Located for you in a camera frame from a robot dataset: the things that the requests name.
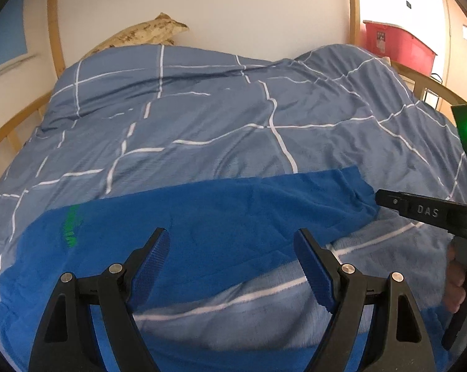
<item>green logo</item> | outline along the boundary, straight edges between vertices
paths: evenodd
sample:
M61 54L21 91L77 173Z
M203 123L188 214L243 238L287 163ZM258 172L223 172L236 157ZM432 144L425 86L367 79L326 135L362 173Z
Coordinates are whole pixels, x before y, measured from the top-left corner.
M79 206L80 204L77 204L68 208L68 214L65 223L63 223L63 237L70 248L76 245L75 229L81 225L81 219L77 217L76 213Z

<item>wooden bed frame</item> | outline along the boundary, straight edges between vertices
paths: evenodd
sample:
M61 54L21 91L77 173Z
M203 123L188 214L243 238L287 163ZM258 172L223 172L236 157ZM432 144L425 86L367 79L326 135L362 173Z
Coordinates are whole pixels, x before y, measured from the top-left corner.
M361 17L359 12L359 0L350 1L350 21L349 21L349 43L359 45ZM63 73L65 69L65 62L63 58L63 51L61 49L61 41L59 37L58 27L58 0L47 1L47 13L48 13L48 29L49 38L51 43L51 51L53 56L54 67L58 77ZM402 76L410 79L414 82L414 95L422 100L426 90L431 90L436 93L444 101L451 105L466 104L467 102L456 95L453 91L449 90L445 86L441 85L437 81L426 77L425 75L406 67L402 64L391 62L393 68ZM0 128L0 143L6 139L14 152L18 153L21 149L21 142L16 133L16 127L23 123L30 115L38 111L40 117L43 118L47 104L49 103L51 91L45 95L39 97L31 104L26 106L23 110L13 116L6 124Z

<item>blue gripper pad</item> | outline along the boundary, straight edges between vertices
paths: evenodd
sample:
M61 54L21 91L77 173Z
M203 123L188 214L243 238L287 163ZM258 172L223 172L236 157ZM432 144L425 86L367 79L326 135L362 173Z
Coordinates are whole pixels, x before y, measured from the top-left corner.
M316 302L333 314L338 302L333 295L332 279L301 231L294 234L294 250Z
M168 231L163 230L132 280L127 305L131 311L146 302L170 250Z

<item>metal screw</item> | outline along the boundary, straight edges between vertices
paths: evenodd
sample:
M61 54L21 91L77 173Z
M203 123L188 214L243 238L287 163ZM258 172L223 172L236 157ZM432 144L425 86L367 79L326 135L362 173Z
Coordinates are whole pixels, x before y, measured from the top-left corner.
M123 270L123 266L120 263L114 263L109 266L109 272L111 274L117 274Z
M61 281L63 281L64 283L68 283L69 281L71 281L72 278L72 273L64 273L63 275L61 275Z
M353 274L356 268L352 264L344 264L342 265L342 271L346 274Z
M392 273L392 278L394 281L397 281L398 283L401 283L404 281L404 276L401 273Z

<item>pillow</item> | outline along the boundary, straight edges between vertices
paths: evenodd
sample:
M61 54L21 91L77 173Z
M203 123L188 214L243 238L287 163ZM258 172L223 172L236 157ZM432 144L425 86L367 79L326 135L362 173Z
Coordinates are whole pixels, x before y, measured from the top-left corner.
M128 27L96 46L84 59L110 47L135 46L138 44L174 45L172 37L188 31L189 27L176 22L169 15L160 13L152 21L142 22Z

